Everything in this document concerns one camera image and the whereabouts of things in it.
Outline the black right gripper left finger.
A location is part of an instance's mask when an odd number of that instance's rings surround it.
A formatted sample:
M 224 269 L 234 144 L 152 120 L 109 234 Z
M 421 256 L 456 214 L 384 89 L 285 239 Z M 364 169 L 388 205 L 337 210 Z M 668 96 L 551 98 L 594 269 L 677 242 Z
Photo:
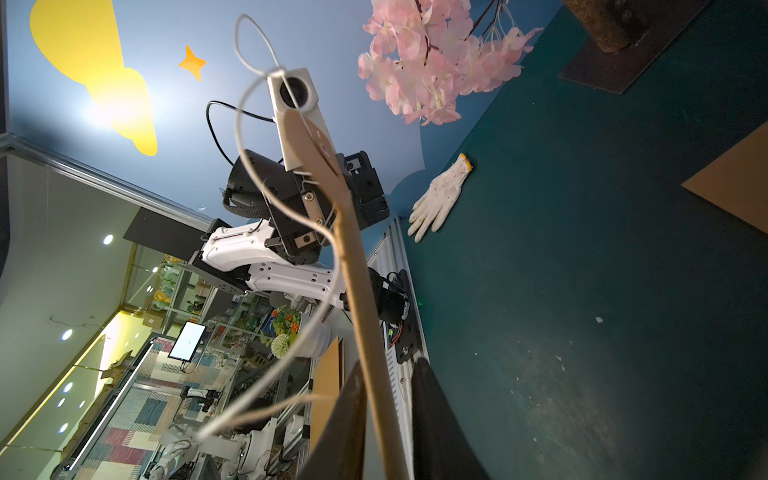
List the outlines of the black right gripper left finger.
M 345 381 L 322 435 L 297 479 L 361 479 L 367 426 L 367 392 L 360 362 Z

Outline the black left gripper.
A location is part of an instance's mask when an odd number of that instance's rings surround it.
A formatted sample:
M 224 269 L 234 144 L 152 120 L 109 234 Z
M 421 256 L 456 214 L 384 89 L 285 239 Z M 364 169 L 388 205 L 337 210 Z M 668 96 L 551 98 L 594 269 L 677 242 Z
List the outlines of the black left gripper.
M 288 208 L 327 227 L 333 218 L 333 207 L 321 189 L 308 177 L 279 170 L 263 178 L 264 185 Z M 315 264 L 329 242 L 323 235 L 287 216 L 268 202 L 269 226 L 273 233 L 266 246 L 292 265 Z

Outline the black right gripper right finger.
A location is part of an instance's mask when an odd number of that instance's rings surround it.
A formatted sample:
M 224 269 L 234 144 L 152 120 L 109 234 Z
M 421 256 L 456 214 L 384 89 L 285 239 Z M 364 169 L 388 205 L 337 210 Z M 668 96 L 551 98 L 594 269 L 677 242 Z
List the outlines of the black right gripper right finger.
M 488 479 L 424 358 L 414 364 L 411 390 L 415 478 Z

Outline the kraft paper file bag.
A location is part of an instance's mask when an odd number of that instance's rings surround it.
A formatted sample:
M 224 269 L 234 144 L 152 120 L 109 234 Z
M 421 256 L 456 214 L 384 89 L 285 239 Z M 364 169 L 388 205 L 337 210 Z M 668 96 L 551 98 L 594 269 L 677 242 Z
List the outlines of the kraft paper file bag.
M 767 180 L 767 123 L 763 123 L 682 187 L 767 233 Z
M 389 479 L 406 479 L 406 461 L 385 351 L 378 334 L 378 314 L 351 192 L 336 159 L 326 160 L 315 147 L 308 144 L 304 134 L 299 135 L 297 143 L 306 169 L 336 210 L 334 230 L 327 233 L 325 238 L 335 242 L 334 251 L 339 256 L 335 265 L 342 269 L 346 282 L 347 299 L 384 471 Z

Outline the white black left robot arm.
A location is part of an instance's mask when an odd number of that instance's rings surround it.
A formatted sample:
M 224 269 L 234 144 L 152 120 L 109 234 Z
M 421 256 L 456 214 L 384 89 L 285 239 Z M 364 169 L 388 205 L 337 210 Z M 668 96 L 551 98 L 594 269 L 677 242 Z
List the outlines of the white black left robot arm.
M 286 171 L 280 163 L 246 150 L 257 173 L 269 191 L 289 207 L 306 214 L 321 225 L 335 222 L 331 203 L 319 187 L 301 175 Z M 365 151 L 344 156 L 337 154 L 344 178 L 351 191 L 360 230 L 389 217 L 389 206 L 375 168 Z M 335 286 L 332 270 L 317 262 L 324 247 L 322 235 L 290 219 L 270 204 L 252 182 L 238 158 L 223 192 L 225 208 L 255 223 L 232 227 L 220 219 L 201 237 L 203 245 L 192 254 L 189 266 L 220 290 L 234 294 L 282 292 L 322 300 L 331 292 L 334 308 L 350 310 L 343 275 Z M 368 267 L 378 318 L 393 325 L 402 324 L 410 314 L 405 274 L 386 278 Z

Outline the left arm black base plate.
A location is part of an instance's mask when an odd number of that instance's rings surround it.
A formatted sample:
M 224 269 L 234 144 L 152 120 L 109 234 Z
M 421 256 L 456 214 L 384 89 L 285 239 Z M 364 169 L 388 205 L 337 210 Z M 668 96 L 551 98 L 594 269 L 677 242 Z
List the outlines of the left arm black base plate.
M 395 354 L 398 364 L 411 361 L 421 352 L 422 339 L 417 302 L 405 269 L 390 272 L 382 281 L 377 308 L 380 320 L 386 324 L 387 350 Z

